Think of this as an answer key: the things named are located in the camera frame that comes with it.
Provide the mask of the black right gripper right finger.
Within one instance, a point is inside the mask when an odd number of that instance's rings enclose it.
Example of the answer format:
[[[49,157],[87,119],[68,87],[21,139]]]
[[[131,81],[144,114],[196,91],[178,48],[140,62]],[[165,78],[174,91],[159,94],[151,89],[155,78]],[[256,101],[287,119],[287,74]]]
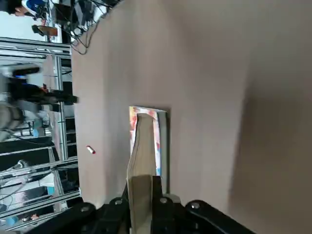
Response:
[[[153,176],[152,234],[254,234],[203,200],[183,206],[162,193],[161,178]]]

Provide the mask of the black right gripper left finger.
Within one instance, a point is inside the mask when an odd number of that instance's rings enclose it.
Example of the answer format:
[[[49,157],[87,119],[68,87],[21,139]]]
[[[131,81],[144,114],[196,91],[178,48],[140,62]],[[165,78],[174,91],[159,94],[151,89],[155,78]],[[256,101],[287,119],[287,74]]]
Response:
[[[83,202],[27,231],[28,234],[118,234],[129,218],[128,189],[97,209]]]

